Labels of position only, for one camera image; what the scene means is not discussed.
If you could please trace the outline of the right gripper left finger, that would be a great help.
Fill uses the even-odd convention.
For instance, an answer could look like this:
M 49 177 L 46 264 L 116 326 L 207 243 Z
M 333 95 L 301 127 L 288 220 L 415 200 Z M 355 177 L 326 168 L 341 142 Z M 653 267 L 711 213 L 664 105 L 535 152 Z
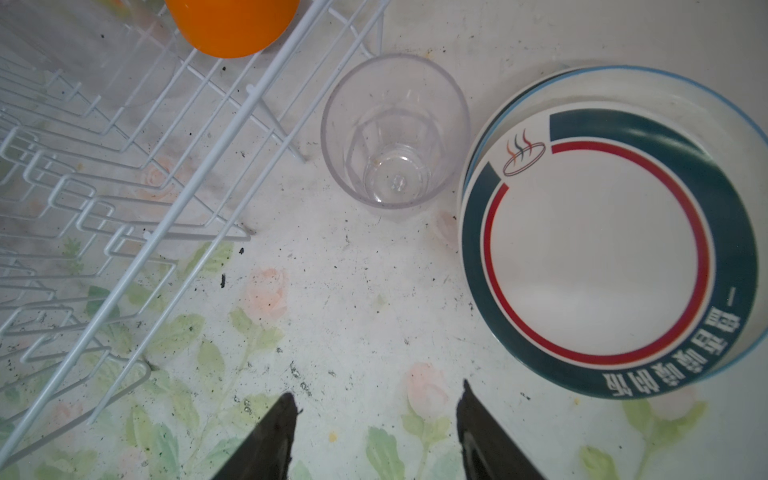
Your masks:
M 299 410 L 283 393 L 213 476 L 214 480 L 286 480 Z

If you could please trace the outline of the white wire dish rack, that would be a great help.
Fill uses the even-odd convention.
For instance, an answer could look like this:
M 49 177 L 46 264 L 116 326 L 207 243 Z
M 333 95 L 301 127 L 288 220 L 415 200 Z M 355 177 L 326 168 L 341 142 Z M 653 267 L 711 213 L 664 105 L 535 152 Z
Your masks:
M 241 58 L 190 45 L 160 1 L 103 2 L 73 73 L 1 23 L 1 475 L 214 469 L 235 409 L 222 336 L 269 175 L 342 72 L 382 50 L 385 1 L 303 1 Z

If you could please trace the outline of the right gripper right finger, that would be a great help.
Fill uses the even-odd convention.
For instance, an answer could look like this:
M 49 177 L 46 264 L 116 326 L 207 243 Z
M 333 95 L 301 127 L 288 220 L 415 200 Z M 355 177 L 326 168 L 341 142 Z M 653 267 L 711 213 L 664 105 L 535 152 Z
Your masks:
M 456 408 L 456 425 L 468 480 L 544 479 L 473 393 L 467 380 L 463 381 Z

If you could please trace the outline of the clear glass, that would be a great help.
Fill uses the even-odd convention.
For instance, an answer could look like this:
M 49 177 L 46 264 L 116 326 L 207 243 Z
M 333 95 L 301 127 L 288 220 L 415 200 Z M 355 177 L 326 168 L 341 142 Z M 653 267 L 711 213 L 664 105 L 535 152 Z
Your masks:
M 432 200 L 470 147 L 470 113 L 455 79 L 413 54 L 351 69 L 323 110 L 320 145 L 339 187 L 360 204 L 405 210 Z

